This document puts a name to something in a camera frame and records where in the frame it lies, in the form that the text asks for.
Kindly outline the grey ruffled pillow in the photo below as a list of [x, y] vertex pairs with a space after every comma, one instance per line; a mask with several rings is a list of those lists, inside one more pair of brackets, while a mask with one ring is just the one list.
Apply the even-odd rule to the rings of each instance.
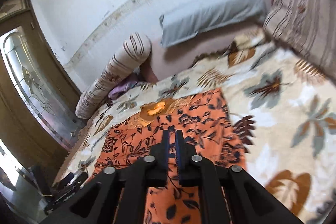
[[160, 45], [169, 48], [198, 34], [248, 20], [262, 23], [267, 12], [264, 0], [193, 0], [159, 17]]

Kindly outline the pink padded headboard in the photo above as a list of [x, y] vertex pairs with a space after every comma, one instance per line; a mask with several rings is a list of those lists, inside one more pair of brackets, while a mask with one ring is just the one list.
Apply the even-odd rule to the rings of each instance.
[[[266, 0], [269, 7], [272, 3], [273, 0]], [[191, 67], [200, 57], [216, 52], [224, 53], [236, 35], [257, 31], [261, 25], [252, 21], [233, 24], [202, 33], [167, 49], [159, 45], [160, 39], [152, 41], [151, 54], [139, 67], [140, 75], [146, 82], [157, 83]]]

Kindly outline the striped floral quilt right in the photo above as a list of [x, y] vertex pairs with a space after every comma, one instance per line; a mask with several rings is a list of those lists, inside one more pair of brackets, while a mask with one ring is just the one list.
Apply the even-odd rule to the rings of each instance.
[[335, 0], [274, 0], [263, 28], [335, 80]]

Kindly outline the purple cloth under bolster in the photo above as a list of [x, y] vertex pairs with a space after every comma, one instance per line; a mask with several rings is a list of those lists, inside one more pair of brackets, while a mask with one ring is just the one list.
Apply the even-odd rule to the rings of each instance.
[[117, 86], [115, 86], [109, 93], [108, 93], [108, 98], [112, 100], [116, 100], [119, 98], [121, 95], [126, 93], [129, 89], [133, 88], [136, 86], [138, 83], [137, 80], [124, 80]]

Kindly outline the leaf pattern plush blanket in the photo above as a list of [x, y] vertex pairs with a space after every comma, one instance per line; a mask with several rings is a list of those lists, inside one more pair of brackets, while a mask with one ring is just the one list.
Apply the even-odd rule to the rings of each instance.
[[261, 29], [105, 100], [56, 178], [124, 168], [178, 129], [214, 164], [243, 167], [304, 223], [323, 223], [335, 207], [335, 85]]

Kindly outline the striped floral bolster pillow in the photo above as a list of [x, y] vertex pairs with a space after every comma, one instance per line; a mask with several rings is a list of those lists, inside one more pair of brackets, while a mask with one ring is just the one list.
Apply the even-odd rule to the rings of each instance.
[[75, 115], [89, 119], [108, 93], [142, 65], [150, 53], [150, 39], [138, 32], [131, 34], [108, 61], [101, 75], [82, 92]]

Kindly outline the orange black floral garment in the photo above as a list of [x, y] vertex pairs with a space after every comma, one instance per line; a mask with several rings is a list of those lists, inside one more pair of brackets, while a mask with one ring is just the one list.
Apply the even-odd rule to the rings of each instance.
[[110, 166], [115, 169], [131, 166], [149, 155], [164, 133], [169, 135], [167, 183], [148, 189], [143, 221], [201, 223], [198, 188], [182, 187], [179, 183], [179, 147], [190, 144], [197, 155], [220, 167], [246, 167], [244, 147], [230, 122], [221, 89], [144, 105], [137, 114], [112, 126], [92, 177]]

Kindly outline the brown door with stained glass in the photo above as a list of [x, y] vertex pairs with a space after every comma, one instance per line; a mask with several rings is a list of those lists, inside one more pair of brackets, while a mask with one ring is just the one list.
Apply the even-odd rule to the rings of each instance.
[[84, 123], [79, 90], [53, 55], [31, 0], [1, 5], [1, 141], [25, 168], [53, 180]]

